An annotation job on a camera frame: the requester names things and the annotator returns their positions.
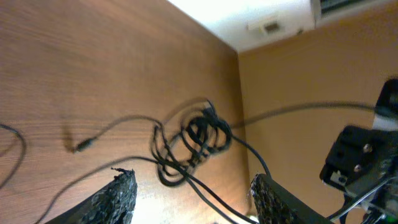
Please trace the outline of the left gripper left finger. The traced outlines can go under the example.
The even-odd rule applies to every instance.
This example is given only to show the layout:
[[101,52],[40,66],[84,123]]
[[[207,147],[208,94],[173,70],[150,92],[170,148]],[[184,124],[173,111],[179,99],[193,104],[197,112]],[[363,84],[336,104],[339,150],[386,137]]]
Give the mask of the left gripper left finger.
[[119,175],[99,191],[51,219],[50,224],[131,224],[137,198],[135,172],[117,168]]

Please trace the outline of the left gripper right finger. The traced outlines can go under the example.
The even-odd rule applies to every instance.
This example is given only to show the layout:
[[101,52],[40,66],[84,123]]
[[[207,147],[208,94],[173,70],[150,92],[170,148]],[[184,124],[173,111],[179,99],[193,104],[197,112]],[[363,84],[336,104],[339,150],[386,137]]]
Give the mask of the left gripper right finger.
[[251,182],[251,195],[260,224],[329,224],[331,222],[268,175],[254,176]]

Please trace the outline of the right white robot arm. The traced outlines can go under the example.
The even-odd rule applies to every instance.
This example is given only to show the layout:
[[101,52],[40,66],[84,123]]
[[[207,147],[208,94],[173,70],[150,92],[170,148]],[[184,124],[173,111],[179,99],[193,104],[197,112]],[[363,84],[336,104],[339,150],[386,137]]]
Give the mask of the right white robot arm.
[[323,183],[345,196],[330,221],[366,211],[363,223],[397,223],[397,79],[386,81],[374,107],[371,129],[346,126],[320,172]]

